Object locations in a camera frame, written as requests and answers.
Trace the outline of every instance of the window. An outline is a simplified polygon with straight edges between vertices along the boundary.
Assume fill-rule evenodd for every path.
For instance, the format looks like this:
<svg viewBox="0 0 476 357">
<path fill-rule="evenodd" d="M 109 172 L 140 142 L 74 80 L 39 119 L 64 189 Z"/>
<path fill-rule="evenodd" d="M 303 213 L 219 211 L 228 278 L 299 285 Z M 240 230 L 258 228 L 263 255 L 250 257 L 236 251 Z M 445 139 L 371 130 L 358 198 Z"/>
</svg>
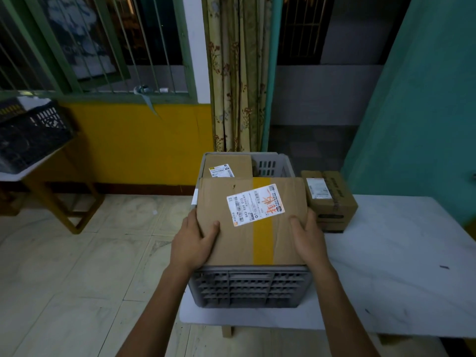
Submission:
<svg viewBox="0 0 476 357">
<path fill-rule="evenodd" d="M 334 0 L 284 0 L 278 65 L 317 65 Z"/>
<path fill-rule="evenodd" d="M 0 97 L 196 101 L 182 0 L 0 0 Z"/>
</svg>

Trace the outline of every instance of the yellow wall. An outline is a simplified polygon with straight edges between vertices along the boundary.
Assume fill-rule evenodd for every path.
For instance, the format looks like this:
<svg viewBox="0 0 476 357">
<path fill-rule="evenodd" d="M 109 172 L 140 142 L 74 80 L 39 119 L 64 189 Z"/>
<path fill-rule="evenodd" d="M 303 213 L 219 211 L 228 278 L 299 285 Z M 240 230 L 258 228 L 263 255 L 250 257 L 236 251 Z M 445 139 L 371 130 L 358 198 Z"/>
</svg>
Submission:
<svg viewBox="0 0 476 357">
<path fill-rule="evenodd" d="M 210 105 L 64 104 L 87 140 L 80 153 L 100 183 L 195 185 L 213 151 Z M 62 155 L 39 170 L 48 181 L 78 181 Z"/>
</svg>

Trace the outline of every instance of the plastic crate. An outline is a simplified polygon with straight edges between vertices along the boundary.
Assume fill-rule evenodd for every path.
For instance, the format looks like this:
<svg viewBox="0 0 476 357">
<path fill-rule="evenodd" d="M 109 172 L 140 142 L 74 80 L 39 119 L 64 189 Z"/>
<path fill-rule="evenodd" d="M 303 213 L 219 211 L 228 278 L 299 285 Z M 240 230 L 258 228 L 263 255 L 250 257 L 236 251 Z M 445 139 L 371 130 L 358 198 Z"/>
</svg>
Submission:
<svg viewBox="0 0 476 357">
<path fill-rule="evenodd" d="M 16 99 L 0 103 L 0 172 L 18 174 L 61 148 L 74 130 L 56 101 L 25 110 Z"/>
<path fill-rule="evenodd" d="M 200 166 L 203 176 L 205 153 Z M 277 153 L 249 154 L 253 174 L 259 177 L 289 178 L 294 171 L 289 158 Z M 204 266 L 192 275 L 188 286 L 195 304 L 205 308 L 293 308 L 301 302 L 312 282 L 306 266 Z"/>
</svg>

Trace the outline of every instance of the hand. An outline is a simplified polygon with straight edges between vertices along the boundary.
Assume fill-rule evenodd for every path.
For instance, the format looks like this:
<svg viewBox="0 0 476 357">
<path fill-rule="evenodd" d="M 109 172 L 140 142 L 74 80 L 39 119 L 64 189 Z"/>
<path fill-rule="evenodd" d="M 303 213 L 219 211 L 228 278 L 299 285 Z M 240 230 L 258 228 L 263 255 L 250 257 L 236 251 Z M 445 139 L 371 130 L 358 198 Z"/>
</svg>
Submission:
<svg viewBox="0 0 476 357">
<path fill-rule="evenodd" d="M 207 261 L 219 231 L 220 222 L 215 221 L 209 233 L 202 238 L 197 222 L 197 210 L 194 208 L 183 218 L 182 227 L 172 241 L 170 266 L 191 275 Z"/>
<path fill-rule="evenodd" d="M 303 229 L 297 216 L 289 218 L 293 233 L 294 247 L 311 271 L 330 266 L 324 233 L 316 222 L 316 214 L 307 209 L 307 223 Z"/>
</svg>

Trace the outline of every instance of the tiled floor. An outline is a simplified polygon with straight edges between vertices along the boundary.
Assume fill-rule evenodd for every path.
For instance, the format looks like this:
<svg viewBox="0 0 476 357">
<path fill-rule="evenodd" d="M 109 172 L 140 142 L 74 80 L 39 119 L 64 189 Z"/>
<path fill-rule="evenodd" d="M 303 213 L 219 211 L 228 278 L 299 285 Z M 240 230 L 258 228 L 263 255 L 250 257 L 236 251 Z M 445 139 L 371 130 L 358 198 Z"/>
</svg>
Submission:
<svg viewBox="0 0 476 357">
<path fill-rule="evenodd" d="M 340 170 L 357 126 L 272 125 L 268 151 L 289 156 L 296 175 L 301 170 Z"/>
<path fill-rule="evenodd" d="M 87 196 L 62 195 L 86 208 Z M 170 257 L 191 197 L 107 196 L 80 235 L 26 198 L 0 217 L 0 356 L 114 356 Z M 383 356 L 446 356 L 437 338 L 383 347 Z M 330 356 L 324 331 L 220 327 L 178 319 L 167 356 Z"/>
</svg>

